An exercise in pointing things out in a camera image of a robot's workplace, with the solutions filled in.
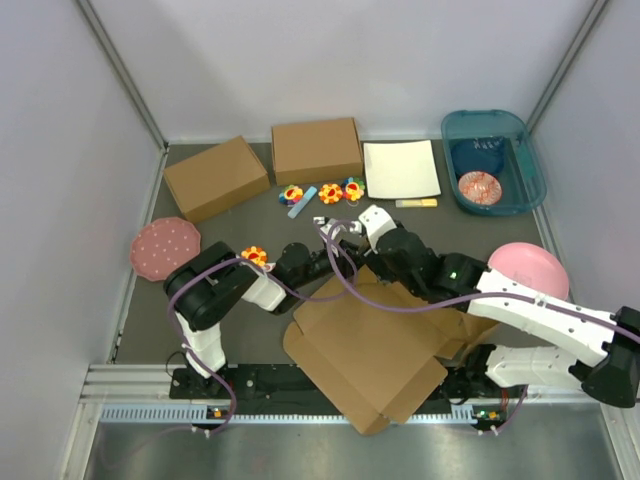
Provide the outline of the cardboard box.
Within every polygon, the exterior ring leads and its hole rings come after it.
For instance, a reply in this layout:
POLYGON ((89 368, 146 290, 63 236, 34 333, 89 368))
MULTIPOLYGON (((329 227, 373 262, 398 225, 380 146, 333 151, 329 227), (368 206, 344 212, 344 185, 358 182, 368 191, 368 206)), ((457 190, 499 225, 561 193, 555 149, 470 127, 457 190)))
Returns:
POLYGON ((362 435, 404 423, 445 380, 443 361, 467 355, 496 322, 453 308, 420 313, 400 283, 366 267, 356 295, 332 278, 293 314, 283 348, 362 435))
POLYGON ((311 184, 361 176, 364 171, 353 117, 271 128, 276 184, 311 184))
POLYGON ((164 179, 180 212, 194 224, 270 188, 266 169, 241 136, 167 167, 164 179))

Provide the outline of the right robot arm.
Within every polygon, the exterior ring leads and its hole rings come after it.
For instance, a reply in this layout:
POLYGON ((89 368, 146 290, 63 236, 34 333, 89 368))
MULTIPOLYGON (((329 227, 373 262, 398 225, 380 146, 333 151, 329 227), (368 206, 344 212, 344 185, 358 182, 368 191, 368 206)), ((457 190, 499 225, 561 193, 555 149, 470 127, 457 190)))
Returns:
POLYGON ((481 345, 466 380, 476 394, 499 387, 576 388, 618 408, 632 408, 639 390, 639 312, 593 310, 559 300, 509 279, 464 254, 436 254, 394 221, 359 222, 366 264, 382 280, 439 308, 452 307, 546 341, 544 347, 481 345))

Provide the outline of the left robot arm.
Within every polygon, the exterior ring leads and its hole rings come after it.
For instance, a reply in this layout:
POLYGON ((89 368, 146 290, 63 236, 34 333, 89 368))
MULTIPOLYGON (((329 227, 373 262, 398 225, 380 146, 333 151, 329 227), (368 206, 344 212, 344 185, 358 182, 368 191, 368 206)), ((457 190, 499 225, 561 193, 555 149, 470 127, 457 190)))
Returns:
POLYGON ((209 397, 226 387, 220 322, 237 303, 280 315, 308 299, 304 287, 332 273, 325 249, 311 252, 302 243, 291 243, 275 263, 260 267, 224 242, 171 273, 163 285, 168 317, 181 340, 186 375, 194 387, 209 397))

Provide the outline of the rainbow flower plush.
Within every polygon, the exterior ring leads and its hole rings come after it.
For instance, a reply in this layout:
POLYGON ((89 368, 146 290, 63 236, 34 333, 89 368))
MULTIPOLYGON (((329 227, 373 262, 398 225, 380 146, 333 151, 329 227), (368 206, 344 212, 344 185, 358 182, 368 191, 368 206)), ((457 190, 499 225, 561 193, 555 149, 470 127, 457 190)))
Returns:
POLYGON ((278 200, 287 207, 293 207, 304 196, 304 190, 298 185, 288 185, 279 194, 278 200))
POLYGON ((359 201, 365 195, 365 182, 359 177, 348 177, 341 185, 343 197, 350 202, 359 201))

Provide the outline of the light blue marker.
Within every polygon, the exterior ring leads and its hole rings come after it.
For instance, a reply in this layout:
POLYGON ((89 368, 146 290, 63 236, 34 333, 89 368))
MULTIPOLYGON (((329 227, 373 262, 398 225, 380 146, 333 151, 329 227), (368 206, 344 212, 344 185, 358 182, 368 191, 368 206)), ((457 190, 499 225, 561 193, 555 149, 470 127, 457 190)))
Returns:
POLYGON ((318 189, 315 186, 310 186, 302 198, 288 211, 287 216, 290 219, 295 219, 305 208, 306 206, 314 199, 317 195, 318 189))

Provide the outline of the yellow highlighter marker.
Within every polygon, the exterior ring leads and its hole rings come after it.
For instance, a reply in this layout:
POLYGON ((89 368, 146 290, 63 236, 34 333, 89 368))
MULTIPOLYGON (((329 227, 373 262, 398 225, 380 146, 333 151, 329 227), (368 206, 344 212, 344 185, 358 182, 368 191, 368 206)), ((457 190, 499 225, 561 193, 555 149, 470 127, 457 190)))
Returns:
POLYGON ((425 199, 402 199, 395 201, 396 208, 436 208, 438 200, 435 198, 425 199))

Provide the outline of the orange yellow flower plush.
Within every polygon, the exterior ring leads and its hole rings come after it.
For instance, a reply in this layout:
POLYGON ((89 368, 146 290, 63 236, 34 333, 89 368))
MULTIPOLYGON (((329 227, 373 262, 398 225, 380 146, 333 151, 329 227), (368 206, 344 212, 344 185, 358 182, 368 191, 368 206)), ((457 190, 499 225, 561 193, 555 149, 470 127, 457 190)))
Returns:
POLYGON ((275 264, 269 261, 268 253, 259 246, 250 246, 241 252, 241 256, 253 262, 266 272, 273 270, 275 264))

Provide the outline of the white square plate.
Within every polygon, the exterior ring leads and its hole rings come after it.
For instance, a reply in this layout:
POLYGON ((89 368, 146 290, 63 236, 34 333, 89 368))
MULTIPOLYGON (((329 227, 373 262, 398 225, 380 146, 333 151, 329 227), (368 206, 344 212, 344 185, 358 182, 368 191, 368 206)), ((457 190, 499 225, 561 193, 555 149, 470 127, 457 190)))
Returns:
POLYGON ((441 194, 430 140, 364 143, 363 154, 369 198, 419 199, 441 194))

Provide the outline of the red patterned bowl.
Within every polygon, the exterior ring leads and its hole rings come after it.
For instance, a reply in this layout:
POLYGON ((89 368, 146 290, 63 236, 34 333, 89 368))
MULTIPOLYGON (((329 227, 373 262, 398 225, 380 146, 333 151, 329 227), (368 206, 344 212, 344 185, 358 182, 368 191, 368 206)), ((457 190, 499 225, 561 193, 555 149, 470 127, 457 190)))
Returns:
POLYGON ((468 201, 483 206, 497 204, 503 194, 498 179, 482 171, 471 171, 462 175, 458 181, 458 190, 468 201))

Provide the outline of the teal plastic bin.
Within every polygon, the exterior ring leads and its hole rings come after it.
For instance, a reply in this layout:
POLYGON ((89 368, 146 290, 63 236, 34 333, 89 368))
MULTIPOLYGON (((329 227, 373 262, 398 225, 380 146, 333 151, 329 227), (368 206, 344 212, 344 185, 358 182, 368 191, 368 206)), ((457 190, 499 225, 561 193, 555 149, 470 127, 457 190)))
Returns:
POLYGON ((441 122, 443 150, 458 206, 476 215, 511 216, 542 204, 547 186, 525 123, 505 110, 459 110, 441 122), (493 199, 472 201, 463 193, 472 173, 494 184, 493 199))

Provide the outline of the light pink plate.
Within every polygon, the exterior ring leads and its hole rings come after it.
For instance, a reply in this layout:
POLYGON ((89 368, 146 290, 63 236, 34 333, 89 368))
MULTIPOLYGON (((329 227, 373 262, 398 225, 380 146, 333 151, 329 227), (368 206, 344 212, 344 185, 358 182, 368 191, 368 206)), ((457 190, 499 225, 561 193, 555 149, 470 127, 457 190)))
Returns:
POLYGON ((567 300, 570 293, 568 274, 560 261, 542 247, 512 242, 497 248, 488 265, 509 279, 536 291, 567 300))

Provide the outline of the dark pink dotted plate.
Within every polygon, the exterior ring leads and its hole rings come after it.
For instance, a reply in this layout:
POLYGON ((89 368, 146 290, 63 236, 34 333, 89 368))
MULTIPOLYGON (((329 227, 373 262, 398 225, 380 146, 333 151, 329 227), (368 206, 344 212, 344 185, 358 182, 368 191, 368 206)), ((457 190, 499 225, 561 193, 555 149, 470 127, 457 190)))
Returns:
POLYGON ((129 260, 134 272, 150 282, 164 281, 196 257, 201 235, 179 217, 159 218, 143 227, 131 243, 129 260))

